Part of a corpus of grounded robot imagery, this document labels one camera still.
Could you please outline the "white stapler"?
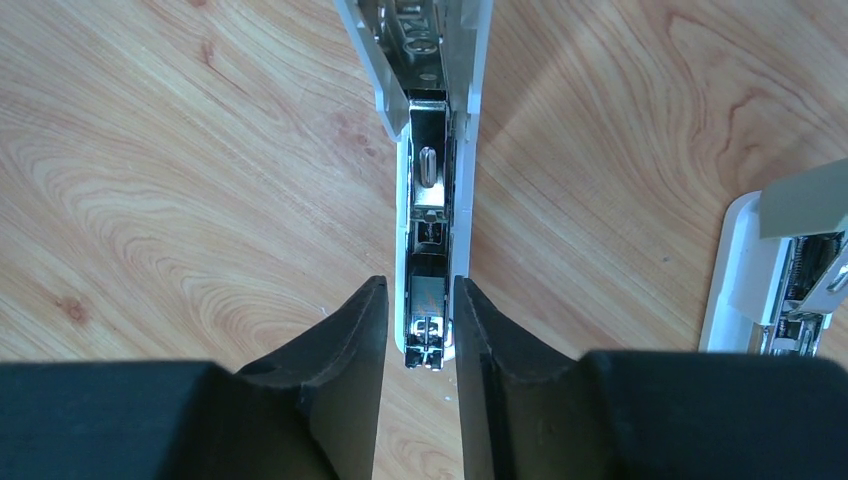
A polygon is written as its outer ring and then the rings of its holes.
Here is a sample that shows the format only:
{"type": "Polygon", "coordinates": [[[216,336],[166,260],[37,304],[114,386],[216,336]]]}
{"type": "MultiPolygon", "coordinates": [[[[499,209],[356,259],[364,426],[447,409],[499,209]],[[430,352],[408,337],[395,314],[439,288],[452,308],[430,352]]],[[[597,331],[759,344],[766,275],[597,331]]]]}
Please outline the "white stapler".
{"type": "Polygon", "coordinates": [[[341,0],[340,18],[396,146],[395,343],[406,367],[456,352],[453,285],[470,271],[490,1],[341,0]],[[413,317],[412,276],[445,278],[445,317],[413,317]]]}

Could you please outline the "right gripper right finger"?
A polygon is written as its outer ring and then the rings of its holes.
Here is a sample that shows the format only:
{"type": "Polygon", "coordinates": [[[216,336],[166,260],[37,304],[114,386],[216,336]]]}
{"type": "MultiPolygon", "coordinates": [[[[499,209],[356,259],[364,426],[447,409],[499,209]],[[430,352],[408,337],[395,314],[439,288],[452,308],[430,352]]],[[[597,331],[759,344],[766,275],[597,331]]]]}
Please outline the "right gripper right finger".
{"type": "Polygon", "coordinates": [[[843,479],[847,374],[820,359],[595,350],[571,359],[454,285],[469,479],[843,479]]]}

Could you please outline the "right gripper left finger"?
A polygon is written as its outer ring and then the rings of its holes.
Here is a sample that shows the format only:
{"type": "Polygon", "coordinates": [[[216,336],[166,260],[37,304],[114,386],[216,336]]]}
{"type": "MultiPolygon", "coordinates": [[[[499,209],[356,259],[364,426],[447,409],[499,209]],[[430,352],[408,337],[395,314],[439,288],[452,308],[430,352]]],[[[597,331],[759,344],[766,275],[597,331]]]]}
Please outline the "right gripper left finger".
{"type": "Polygon", "coordinates": [[[229,371],[212,361],[3,363],[5,479],[368,479],[388,289],[229,371]]]}

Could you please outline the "grey green stapler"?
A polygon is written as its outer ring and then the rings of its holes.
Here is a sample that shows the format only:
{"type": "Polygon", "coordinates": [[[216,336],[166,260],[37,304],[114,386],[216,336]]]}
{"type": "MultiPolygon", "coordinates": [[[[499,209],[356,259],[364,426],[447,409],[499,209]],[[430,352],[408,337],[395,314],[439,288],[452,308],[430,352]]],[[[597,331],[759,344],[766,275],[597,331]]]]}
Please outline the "grey green stapler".
{"type": "Polygon", "coordinates": [[[847,299],[847,162],[744,194],[725,212],[699,349],[812,357],[847,299]]]}

